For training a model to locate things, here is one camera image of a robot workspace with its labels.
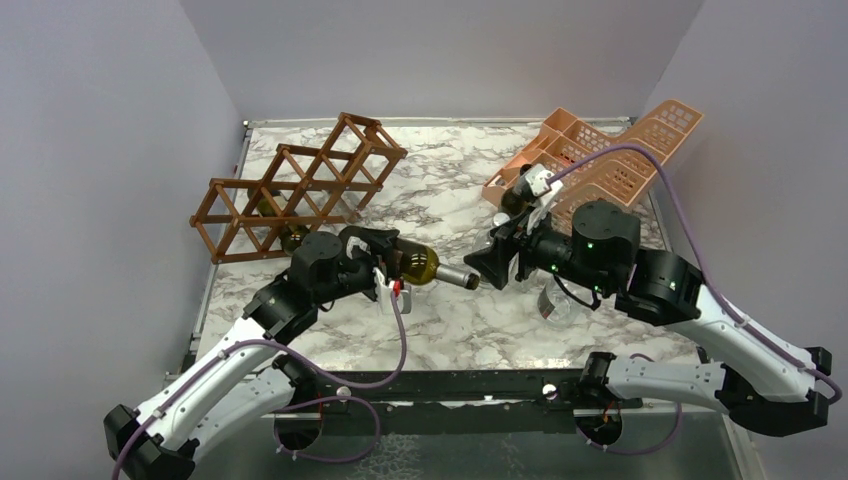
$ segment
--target gray wall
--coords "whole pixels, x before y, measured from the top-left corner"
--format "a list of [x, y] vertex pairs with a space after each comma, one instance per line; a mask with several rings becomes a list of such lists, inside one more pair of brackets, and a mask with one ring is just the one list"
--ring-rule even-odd
[[[846, 18], [837, 0], [706, 0], [648, 102], [705, 112], [674, 178], [720, 286], [787, 340], [829, 348], [843, 386]], [[827, 428], [758, 440], [772, 480], [845, 478], [846, 403]]]
[[0, 478], [108, 478], [185, 353], [241, 119], [176, 0], [0, 4]]
[[638, 115], [702, 0], [182, 0], [249, 119]]

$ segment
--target clear plastic cup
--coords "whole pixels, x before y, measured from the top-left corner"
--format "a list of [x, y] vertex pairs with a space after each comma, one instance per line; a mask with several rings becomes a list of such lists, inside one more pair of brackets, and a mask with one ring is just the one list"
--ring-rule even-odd
[[[566, 288], [569, 287], [565, 281], [562, 283]], [[591, 313], [590, 309], [566, 295], [557, 285], [553, 275], [545, 283], [545, 288], [539, 292], [536, 304], [542, 323], [554, 330], [564, 330], [574, 324], [580, 315]]]

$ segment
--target table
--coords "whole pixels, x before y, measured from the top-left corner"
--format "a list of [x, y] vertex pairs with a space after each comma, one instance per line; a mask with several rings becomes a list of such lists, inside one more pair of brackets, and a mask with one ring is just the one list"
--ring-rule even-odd
[[[654, 445], [672, 414], [626, 417], [622, 448]], [[578, 435], [540, 432], [485, 435], [387, 435], [374, 453], [347, 465], [275, 455], [270, 419], [258, 419], [201, 462], [205, 480], [761, 480], [740, 471], [721, 414], [688, 413], [674, 443], [653, 455], [623, 457], [587, 447]], [[325, 437], [310, 453], [338, 457], [367, 445], [365, 437]]]
[[[615, 134], [625, 126], [600, 128]], [[409, 155], [388, 177], [359, 224], [397, 228], [402, 236], [431, 245], [443, 262], [462, 266], [475, 233], [490, 224], [496, 211], [480, 196], [483, 182], [536, 135], [538, 125], [386, 129]], [[242, 177], [260, 178], [277, 144], [320, 146], [329, 132], [329, 127], [254, 130]], [[355, 141], [343, 136], [336, 148], [344, 150]], [[373, 157], [366, 166], [379, 171]], [[278, 179], [295, 178], [294, 172], [282, 172], [281, 168]], [[316, 178], [331, 179], [331, 175], [329, 170], [319, 171]], [[246, 203], [244, 192], [235, 203], [239, 208]], [[650, 200], [646, 198], [634, 212], [642, 220], [642, 245], [664, 248]], [[329, 229], [338, 231], [340, 226]], [[237, 252], [248, 241], [240, 235], [231, 248]], [[288, 259], [276, 259], [218, 267], [199, 355], [223, 337], [254, 292], [288, 263]], [[546, 278], [547, 274], [537, 272], [500, 292], [491, 288], [469, 292], [439, 282], [415, 288], [413, 311], [404, 316], [409, 338], [405, 368], [582, 368], [592, 351], [640, 352], [658, 361], [697, 362], [694, 345], [687, 339], [627, 319], [613, 309], [611, 299], [591, 315], [581, 315], [568, 329], [550, 329], [541, 322], [536, 307]], [[400, 352], [392, 316], [381, 314], [376, 304], [361, 295], [336, 302], [291, 346], [331, 370], [391, 370]]]

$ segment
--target cable clip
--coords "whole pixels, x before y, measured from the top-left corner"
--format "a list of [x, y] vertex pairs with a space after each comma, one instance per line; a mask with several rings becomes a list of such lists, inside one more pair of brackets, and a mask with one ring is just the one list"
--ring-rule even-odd
[[742, 315], [739, 315], [739, 316], [742, 317], [742, 321], [738, 322], [738, 323], [737, 322], [733, 322], [733, 323], [736, 324], [735, 325], [736, 328], [745, 328], [745, 326], [748, 325], [748, 322], [751, 321], [751, 317], [749, 317], [748, 315], [745, 315], [744, 313]]

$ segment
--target orange plastic basket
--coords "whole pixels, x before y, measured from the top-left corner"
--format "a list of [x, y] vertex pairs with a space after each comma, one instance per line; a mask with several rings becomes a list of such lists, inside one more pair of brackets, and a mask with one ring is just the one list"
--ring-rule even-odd
[[[586, 155], [616, 143], [636, 143], [665, 165], [703, 115], [677, 100], [666, 100], [618, 136], [609, 136], [558, 108], [544, 122], [539, 134], [506, 166], [483, 184], [483, 198], [500, 205], [526, 164], [542, 163], [553, 172], [582, 160]], [[571, 216], [580, 205], [603, 198], [625, 210], [648, 192], [657, 171], [642, 154], [632, 150], [607, 153], [565, 178], [565, 187], [551, 211], [558, 230], [571, 231]]]

